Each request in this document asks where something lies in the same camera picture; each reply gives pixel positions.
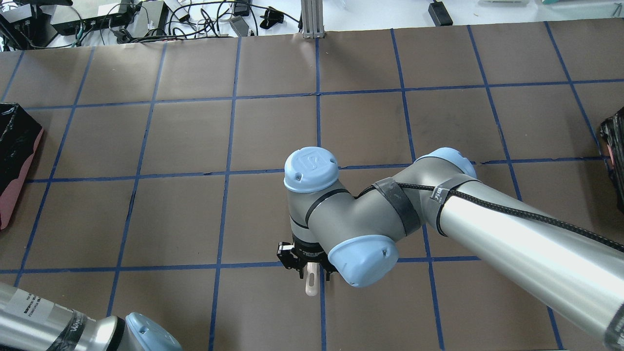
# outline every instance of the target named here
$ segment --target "black power brick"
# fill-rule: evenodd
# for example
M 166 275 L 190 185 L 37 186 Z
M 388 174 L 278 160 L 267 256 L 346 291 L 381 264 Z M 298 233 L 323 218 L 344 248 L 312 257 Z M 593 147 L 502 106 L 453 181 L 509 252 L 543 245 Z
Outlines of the black power brick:
M 451 15 L 446 11 L 446 7 L 442 1 L 436 1 L 429 4 L 429 14 L 431 15 L 431 19 L 436 24 L 436 27 L 440 26 L 452 26 L 453 20 L 451 19 Z

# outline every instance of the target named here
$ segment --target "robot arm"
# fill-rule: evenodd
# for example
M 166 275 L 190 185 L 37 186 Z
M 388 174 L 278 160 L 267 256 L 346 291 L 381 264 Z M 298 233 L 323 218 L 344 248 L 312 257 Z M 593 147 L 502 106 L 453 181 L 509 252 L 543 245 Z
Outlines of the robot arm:
M 563 222 L 475 176 L 459 152 L 442 148 L 354 198 L 338 180 L 335 157 L 305 147 L 286 160 L 294 244 L 281 243 L 278 257 L 300 277 L 317 262 L 328 278 L 337 271 L 365 287 L 394 267 L 395 242 L 428 223 L 608 348 L 624 350 L 624 247 L 552 225 Z

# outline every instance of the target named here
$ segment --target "label sticker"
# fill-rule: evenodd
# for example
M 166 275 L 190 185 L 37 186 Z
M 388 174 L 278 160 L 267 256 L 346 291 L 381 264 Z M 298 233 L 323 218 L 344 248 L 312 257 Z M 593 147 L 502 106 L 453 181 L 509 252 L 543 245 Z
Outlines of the label sticker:
M 18 289 L 5 306 L 4 312 L 34 323 L 44 324 L 53 308 L 53 302 Z
M 97 7 L 97 15 L 98 16 L 106 16 L 108 14 L 113 13 L 113 8 L 118 7 L 119 4 L 116 3 L 112 3 L 112 4 L 106 4 L 106 5 L 100 5 Z

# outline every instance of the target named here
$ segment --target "black bag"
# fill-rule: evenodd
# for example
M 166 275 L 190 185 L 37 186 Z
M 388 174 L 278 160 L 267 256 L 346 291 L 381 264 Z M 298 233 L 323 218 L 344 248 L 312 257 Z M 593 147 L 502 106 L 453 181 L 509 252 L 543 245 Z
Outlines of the black bag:
M 624 107 L 600 124 L 600 135 L 611 159 L 609 178 L 617 191 L 618 209 L 624 212 Z

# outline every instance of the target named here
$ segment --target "black clip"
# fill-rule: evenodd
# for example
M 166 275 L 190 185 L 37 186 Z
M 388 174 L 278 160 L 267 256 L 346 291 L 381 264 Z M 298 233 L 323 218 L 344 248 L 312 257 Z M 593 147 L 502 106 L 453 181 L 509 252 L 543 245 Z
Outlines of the black clip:
M 281 264 L 286 269 L 295 269 L 299 272 L 299 279 L 303 279 L 303 268 L 308 265 L 308 262 L 317 262 L 321 265 L 325 271 L 325 280 L 329 282 L 329 276 L 337 272 L 336 267 L 329 262 L 327 255 L 323 253 L 316 259 L 305 258 L 297 255 L 295 244 L 289 242 L 280 242 L 277 248 L 277 257 L 280 259 Z
M 260 16 L 260 18 L 264 19 L 260 23 L 260 28 L 262 29 L 269 29 L 277 23 L 284 23 L 284 13 L 272 8 L 271 6 L 266 9 L 265 15 Z

